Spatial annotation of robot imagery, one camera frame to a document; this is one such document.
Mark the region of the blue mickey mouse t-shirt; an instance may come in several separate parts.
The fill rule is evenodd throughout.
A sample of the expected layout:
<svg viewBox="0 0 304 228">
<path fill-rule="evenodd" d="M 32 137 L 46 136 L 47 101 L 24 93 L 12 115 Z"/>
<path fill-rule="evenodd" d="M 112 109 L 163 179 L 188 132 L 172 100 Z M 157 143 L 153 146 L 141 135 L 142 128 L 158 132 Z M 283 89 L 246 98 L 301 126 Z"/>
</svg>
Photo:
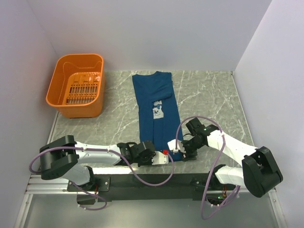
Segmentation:
<svg viewBox="0 0 304 228">
<path fill-rule="evenodd" d="M 140 141 L 151 141 L 158 151 L 169 150 L 168 142 L 175 139 L 181 123 L 171 77 L 170 72 L 159 71 L 132 76 Z"/>
</svg>

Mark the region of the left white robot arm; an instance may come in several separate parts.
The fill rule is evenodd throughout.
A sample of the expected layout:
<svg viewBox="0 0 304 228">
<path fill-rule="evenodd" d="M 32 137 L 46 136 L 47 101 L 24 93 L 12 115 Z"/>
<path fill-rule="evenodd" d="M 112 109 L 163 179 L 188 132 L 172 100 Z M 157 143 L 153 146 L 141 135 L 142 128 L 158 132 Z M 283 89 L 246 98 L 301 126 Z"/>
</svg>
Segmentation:
<svg viewBox="0 0 304 228">
<path fill-rule="evenodd" d="M 40 148 L 39 152 L 59 147 L 59 150 L 47 152 L 40 157 L 41 178 L 53 180 L 65 178 L 76 183 L 85 191 L 95 185 L 95 178 L 90 163 L 101 163 L 113 166 L 126 166 L 127 163 L 138 166 L 152 165 L 156 149 L 152 142 L 145 141 L 101 146 L 90 145 L 75 141 L 72 135 L 59 138 Z"/>
</svg>

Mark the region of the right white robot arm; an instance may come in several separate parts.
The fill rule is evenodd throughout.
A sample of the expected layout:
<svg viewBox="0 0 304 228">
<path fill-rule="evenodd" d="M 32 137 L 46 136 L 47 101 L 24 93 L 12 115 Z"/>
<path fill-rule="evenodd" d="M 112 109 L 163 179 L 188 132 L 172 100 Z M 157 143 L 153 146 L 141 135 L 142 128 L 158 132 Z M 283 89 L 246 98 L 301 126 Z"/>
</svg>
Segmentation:
<svg viewBox="0 0 304 228">
<path fill-rule="evenodd" d="M 191 116 L 183 120 L 192 138 L 176 142 L 174 148 L 187 159 L 197 156 L 197 150 L 201 147 L 208 146 L 240 165 L 238 168 L 215 165 L 208 179 L 211 188 L 218 190 L 224 184 L 241 186 L 260 198 L 283 181 L 270 149 L 245 144 L 226 134 L 216 122 L 205 126 L 200 119 L 201 116 Z"/>
</svg>

